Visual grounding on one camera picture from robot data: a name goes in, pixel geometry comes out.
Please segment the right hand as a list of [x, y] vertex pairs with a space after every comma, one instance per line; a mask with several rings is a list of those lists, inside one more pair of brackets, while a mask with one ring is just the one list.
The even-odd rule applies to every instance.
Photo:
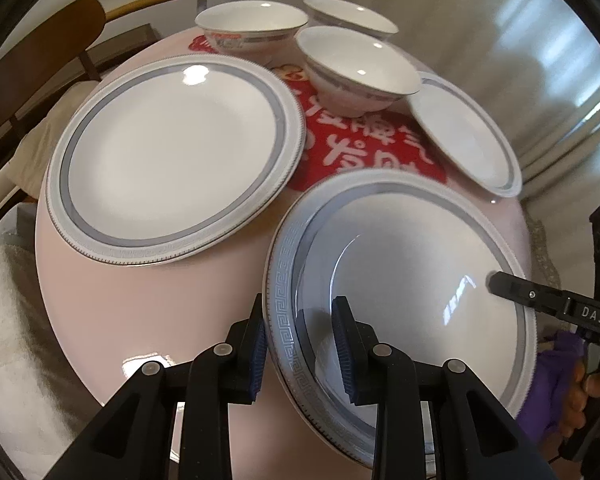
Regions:
[[557, 455], [557, 448], [562, 438], [569, 438], [573, 431], [585, 424], [583, 413], [588, 400], [600, 399], [600, 374], [585, 377], [586, 368], [579, 360], [573, 369], [572, 379], [562, 404], [562, 417], [558, 429], [550, 434], [541, 444], [541, 452], [547, 458]]

